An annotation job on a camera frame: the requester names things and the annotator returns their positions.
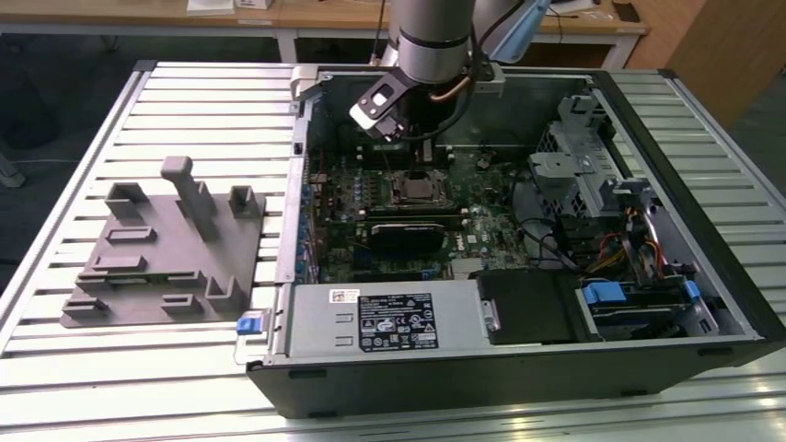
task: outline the metal table surface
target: metal table surface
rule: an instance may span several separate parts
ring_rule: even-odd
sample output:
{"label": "metal table surface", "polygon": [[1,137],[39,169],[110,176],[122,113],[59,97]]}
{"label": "metal table surface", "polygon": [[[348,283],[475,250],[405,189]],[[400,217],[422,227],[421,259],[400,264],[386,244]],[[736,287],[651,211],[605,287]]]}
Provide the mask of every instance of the metal table surface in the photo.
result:
{"label": "metal table surface", "polygon": [[[170,193],[158,160],[193,158],[213,192],[268,196],[254,307],[270,304],[294,114],[290,65],[158,63],[133,72],[0,298],[5,440],[781,440],[786,353],[716,369],[660,394],[288,421],[233,362],[230,322],[62,328],[59,308],[108,215],[112,182]],[[613,78],[775,311],[786,315],[786,204],[679,81]],[[640,167],[620,142],[629,168]]]}

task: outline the warning label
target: warning label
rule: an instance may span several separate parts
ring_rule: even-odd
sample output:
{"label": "warning label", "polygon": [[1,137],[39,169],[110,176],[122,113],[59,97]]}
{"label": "warning label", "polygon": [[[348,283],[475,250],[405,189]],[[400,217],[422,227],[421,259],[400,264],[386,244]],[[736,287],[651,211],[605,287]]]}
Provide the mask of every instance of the warning label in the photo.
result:
{"label": "warning label", "polygon": [[365,353],[438,348],[429,293],[357,297],[357,324]]}

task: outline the wooden desk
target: wooden desk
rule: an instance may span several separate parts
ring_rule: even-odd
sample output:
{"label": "wooden desk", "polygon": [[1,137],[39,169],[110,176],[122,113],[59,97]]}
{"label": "wooden desk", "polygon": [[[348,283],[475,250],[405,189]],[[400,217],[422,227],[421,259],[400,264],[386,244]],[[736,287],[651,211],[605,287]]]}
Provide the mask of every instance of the wooden desk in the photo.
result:
{"label": "wooden desk", "polygon": [[[282,1],[278,27],[288,29],[290,38],[373,38],[378,19],[378,3],[356,0]],[[592,17],[588,14],[572,13],[560,19],[545,17],[533,42],[611,46],[603,67],[621,69],[639,37],[648,32],[649,28],[643,23],[621,21],[613,13],[611,0],[601,0],[597,10],[605,14]],[[388,25],[386,13],[381,22],[385,29]]]}
{"label": "wooden desk", "polygon": [[[609,1],[600,10],[613,15]],[[0,0],[0,33],[272,37],[281,61],[294,63],[296,38],[372,39],[377,27],[378,4],[356,0],[276,0],[268,10],[238,8],[214,17],[188,17],[185,5],[186,0]],[[533,42],[608,45],[603,67],[624,67],[647,26],[615,15],[576,15],[547,17]]]}

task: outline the barcode sticker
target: barcode sticker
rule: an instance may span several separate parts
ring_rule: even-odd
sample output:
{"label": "barcode sticker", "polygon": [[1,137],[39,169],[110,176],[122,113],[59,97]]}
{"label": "barcode sticker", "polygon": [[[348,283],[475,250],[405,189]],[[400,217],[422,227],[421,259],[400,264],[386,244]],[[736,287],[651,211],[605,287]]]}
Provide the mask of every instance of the barcode sticker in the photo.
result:
{"label": "barcode sticker", "polygon": [[354,288],[333,288],[330,289],[330,303],[357,304],[358,295],[360,290]]}

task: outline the blue latch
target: blue latch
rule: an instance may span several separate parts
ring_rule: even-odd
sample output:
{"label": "blue latch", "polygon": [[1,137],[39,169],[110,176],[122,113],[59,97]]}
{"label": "blue latch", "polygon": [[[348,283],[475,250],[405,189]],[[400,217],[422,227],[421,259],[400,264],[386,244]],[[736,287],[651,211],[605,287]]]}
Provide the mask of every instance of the blue latch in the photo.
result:
{"label": "blue latch", "polygon": [[589,283],[580,289],[580,292],[588,305],[597,302],[625,302],[627,300],[619,283]]}
{"label": "blue latch", "polygon": [[246,311],[237,320],[237,326],[234,332],[237,336],[246,336],[249,334],[261,334],[264,326],[262,312],[261,311]]}
{"label": "blue latch", "polygon": [[684,281],[683,282],[683,289],[685,290],[691,301],[695,301],[696,299],[699,299],[700,291],[699,291],[699,286],[696,285],[696,283],[693,283],[692,281]]}

